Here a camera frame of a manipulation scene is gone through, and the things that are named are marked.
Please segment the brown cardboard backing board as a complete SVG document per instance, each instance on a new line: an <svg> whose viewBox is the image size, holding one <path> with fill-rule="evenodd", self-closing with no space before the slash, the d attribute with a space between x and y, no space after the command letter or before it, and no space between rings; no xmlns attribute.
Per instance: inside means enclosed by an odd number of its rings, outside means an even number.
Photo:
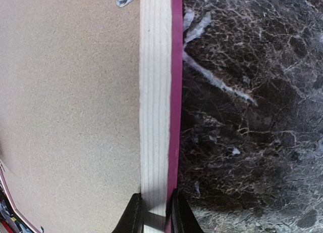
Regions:
<svg viewBox="0 0 323 233"><path fill-rule="evenodd" d="M111 232L140 189L140 0L1 0L1 162L45 232Z"/></svg>

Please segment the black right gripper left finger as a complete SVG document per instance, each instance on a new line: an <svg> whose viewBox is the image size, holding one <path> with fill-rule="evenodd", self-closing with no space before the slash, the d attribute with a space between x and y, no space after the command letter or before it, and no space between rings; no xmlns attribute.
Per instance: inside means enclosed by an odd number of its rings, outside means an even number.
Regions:
<svg viewBox="0 0 323 233"><path fill-rule="evenodd" d="M129 200L112 233L142 233L144 226L144 201L140 193Z"/></svg>

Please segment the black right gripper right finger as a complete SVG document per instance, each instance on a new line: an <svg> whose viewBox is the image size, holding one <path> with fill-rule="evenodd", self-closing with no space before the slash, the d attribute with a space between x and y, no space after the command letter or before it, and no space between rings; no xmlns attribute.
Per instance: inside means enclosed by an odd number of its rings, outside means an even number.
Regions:
<svg viewBox="0 0 323 233"><path fill-rule="evenodd" d="M182 192L172 195L171 229L173 233L204 233Z"/></svg>

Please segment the light wooden picture frame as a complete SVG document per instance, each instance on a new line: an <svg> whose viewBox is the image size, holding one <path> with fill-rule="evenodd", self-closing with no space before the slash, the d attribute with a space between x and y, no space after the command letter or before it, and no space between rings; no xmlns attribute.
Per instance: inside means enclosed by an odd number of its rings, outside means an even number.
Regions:
<svg viewBox="0 0 323 233"><path fill-rule="evenodd" d="M182 18L181 9L181 0L140 0L140 189L135 193L140 193L144 201L143 232L170 232L170 197L176 186L176 162L172 157L177 153L178 141L171 138L178 127L177 122L172 121L171 105L181 103L180 94L172 92L172 88L181 87L182 62L181 50L174 49L173 37L174 31L182 29L174 25L174 20ZM16 208L2 162L1 188L7 208L12 211L12 218L21 230L45 232L43 228L36 228Z"/></svg>

